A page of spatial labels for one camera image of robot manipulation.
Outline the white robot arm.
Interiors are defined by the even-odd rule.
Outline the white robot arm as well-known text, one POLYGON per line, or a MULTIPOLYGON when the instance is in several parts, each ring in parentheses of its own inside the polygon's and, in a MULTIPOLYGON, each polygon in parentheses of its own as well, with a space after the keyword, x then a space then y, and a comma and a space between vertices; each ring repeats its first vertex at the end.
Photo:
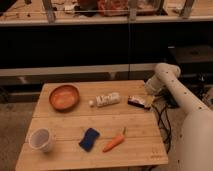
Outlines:
POLYGON ((145 89, 157 95, 166 87, 186 114, 179 141, 179 171, 213 171, 213 111, 178 80, 180 74, 177 65, 158 63, 145 89))

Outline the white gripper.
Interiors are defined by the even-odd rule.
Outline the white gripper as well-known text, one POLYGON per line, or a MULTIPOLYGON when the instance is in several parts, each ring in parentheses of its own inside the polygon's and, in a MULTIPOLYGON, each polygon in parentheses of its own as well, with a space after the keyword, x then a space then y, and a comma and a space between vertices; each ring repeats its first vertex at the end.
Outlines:
POLYGON ((146 83, 145 83, 145 90, 148 94, 145 98, 144 108, 150 109, 152 103, 155 99, 152 95, 157 95, 164 87, 164 84, 158 79, 156 75, 153 75, 146 83))

